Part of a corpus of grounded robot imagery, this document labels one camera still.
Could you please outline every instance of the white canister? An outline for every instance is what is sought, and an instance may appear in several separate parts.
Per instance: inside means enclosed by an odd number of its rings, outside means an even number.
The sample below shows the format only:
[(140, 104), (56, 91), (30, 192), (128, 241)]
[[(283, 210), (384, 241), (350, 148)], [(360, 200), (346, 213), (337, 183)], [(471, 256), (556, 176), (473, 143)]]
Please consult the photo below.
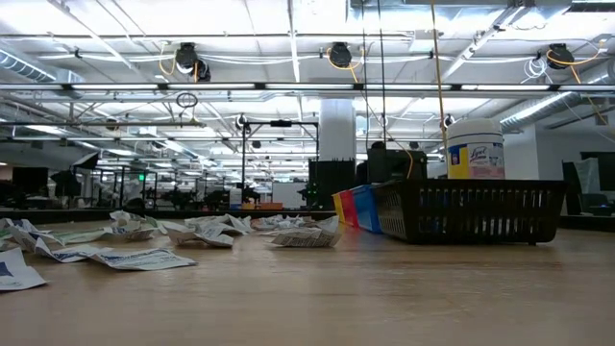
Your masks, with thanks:
[(450, 179), (505, 179), (504, 137), (489, 119), (460, 120), (449, 126)]

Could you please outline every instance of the desk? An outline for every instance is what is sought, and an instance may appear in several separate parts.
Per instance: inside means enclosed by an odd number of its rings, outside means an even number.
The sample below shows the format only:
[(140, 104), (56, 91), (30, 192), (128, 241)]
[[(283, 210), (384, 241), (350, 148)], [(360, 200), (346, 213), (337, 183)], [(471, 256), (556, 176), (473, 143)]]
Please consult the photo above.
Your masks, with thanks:
[[(100, 222), (59, 228), (88, 229)], [(347, 230), (333, 249), (249, 235), (176, 248), (194, 267), (120, 272), (26, 255), (50, 284), (0, 295), (4, 345), (612, 345), (615, 235), (536, 247), (410, 246)], [(118, 248), (172, 247), (166, 237)]]

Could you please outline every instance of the black monitor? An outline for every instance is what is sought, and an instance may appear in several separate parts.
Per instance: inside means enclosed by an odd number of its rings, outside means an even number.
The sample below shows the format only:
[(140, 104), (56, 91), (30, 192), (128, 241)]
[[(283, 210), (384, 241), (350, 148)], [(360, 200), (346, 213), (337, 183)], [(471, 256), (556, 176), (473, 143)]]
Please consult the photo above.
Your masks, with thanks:
[(369, 183), (384, 183), (391, 180), (405, 180), (410, 169), (410, 157), (413, 165), (410, 179), (427, 179), (427, 155), (422, 151), (368, 149), (367, 164)]

